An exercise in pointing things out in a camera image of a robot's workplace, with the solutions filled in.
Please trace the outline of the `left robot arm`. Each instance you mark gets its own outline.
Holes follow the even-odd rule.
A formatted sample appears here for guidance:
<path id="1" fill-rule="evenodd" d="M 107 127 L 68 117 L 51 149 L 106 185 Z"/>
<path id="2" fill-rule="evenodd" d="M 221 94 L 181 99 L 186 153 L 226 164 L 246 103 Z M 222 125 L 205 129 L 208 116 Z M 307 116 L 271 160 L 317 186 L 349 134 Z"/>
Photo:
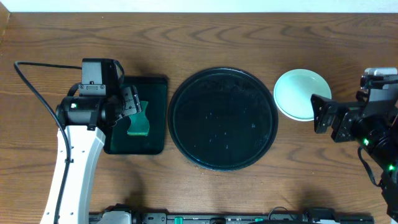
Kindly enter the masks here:
<path id="1" fill-rule="evenodd" d="M 134 85 L 72 86 L 53 112 L 58 154 L 42 223 L 88 223 L 95 169 L 115 125 L 141 114 Z"/>

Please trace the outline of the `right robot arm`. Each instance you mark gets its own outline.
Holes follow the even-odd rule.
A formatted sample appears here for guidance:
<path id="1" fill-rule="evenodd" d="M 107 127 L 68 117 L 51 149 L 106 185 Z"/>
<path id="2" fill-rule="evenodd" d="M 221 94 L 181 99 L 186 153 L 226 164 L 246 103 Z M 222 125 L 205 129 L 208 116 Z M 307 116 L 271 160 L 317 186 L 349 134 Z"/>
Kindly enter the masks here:
<path id="1" fill-rule="evenodd" d="M 332 128 L 334 142 L 356 141 L 358 157 L 373 185 L 381 188 L 387 214 L 397 221 L 397 114 L 393 103 L 370 102 L 357 92 L 354 102 L 339 103 L 313 94 L 314 131 L 323 134 Z"/>

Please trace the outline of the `mint green plate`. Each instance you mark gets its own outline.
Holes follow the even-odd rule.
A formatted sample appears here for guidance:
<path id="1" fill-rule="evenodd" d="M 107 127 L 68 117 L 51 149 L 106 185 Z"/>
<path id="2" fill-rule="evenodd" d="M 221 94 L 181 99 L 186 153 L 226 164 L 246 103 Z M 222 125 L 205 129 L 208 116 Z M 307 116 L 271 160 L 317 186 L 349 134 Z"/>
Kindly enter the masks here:
<path id="1" fill-rule="evenodd" d="M 310 101 L 313 94 L 332 99 L 330 87 L 323 77 L 311 70 L 294 69 L 277 80 L 273 97 L 278 109 L 290 119 L 313 121 Z"/>

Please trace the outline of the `green scouring sponge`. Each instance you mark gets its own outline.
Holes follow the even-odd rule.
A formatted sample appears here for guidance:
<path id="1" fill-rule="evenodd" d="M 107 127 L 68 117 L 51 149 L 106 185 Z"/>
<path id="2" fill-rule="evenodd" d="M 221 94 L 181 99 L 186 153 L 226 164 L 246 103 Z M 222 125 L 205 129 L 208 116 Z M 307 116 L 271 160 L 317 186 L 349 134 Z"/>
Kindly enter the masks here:
<path id="1" fill-rule="evenodd" d="M 131 124 L 127 129 L 128 136 L 147 136 L 149 134 L 150 124 L 146 116 L 147 105 L 147 101 L 141 101 L 142 111 L 129 115 Z"/>

